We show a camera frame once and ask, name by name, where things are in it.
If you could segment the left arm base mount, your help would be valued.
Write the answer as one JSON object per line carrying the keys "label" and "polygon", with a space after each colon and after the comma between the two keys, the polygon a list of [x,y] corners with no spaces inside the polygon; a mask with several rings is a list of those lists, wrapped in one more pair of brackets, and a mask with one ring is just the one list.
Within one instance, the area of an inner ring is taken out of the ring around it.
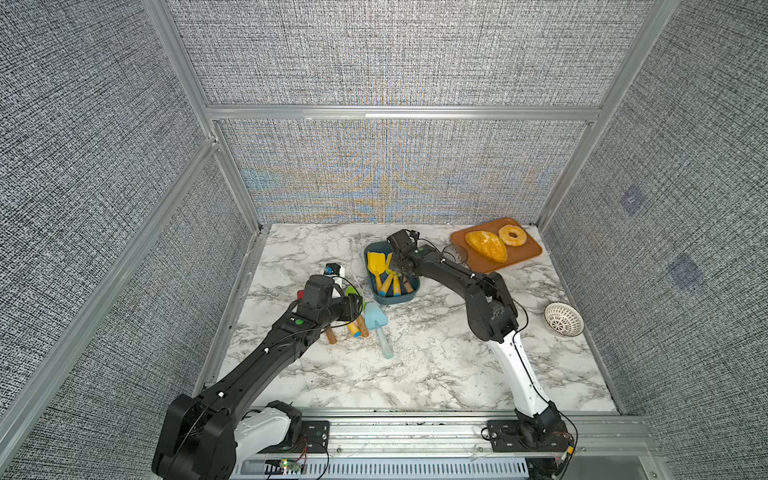
{"label": "left arm base mount", "polygon": [[329,421],[298,420],[285,423],[279,420],[254,427],[237,440],[240,456],[256,454],[298,455],[304,451],[309,454],[325,453],[330,436]]}

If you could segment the light blue shovel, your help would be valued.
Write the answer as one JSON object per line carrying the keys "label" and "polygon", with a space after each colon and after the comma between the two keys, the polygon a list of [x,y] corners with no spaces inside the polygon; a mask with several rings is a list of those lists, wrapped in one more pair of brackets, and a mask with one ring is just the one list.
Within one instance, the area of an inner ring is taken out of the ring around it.
{"label": "light blue shovel", "polygon": [[364,320],[366,328],[376,334],[384,358],[392,359],[394,352],[384,331],[388,324],[388,319],[376,302],[365,304]]}

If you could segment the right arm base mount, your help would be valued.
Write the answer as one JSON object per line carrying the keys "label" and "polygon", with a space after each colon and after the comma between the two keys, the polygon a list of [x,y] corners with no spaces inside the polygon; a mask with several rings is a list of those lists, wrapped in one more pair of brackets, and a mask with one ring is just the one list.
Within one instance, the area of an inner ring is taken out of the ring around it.
{"label": "right arm base mount", "polygon": [[481,435],[495,453],[563,453],[572,444],[572,436],[560,423],[554,433],[539,435],[533,427],[514,419],[489,420]]}

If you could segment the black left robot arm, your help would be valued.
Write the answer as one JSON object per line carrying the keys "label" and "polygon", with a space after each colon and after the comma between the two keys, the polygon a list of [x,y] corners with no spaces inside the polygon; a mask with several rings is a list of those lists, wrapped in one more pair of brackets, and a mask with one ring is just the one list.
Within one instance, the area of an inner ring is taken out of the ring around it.
{"label": "black left robot arm", "polygon": [[256,453],[292,447],[300,437],[300,412],[275,401],[250,416],[253,401],[332,324],[351,324],[362,310],[359,294],[346,294],[329,276],[310,276],[302,298],[289,304],[245,360],[197,396],[181,394],[169,405],[152,472],[162,479],[227,479]]}

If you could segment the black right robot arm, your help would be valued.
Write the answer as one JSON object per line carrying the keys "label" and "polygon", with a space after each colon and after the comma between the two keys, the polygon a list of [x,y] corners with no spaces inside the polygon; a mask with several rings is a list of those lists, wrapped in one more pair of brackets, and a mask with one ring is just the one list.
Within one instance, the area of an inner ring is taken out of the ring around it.
{"label": "black right robot arm", "polygon": [[528,449],[543,448],[564,432],[560,410],[544,393],[523,348],[516,302],[497,273],[475,272],[420,246],[417,233],[401,229],[387,237],[390,268],[405,276],[438,282],[465,301],[471,332],[496,353],[513,395],[518,437]]}

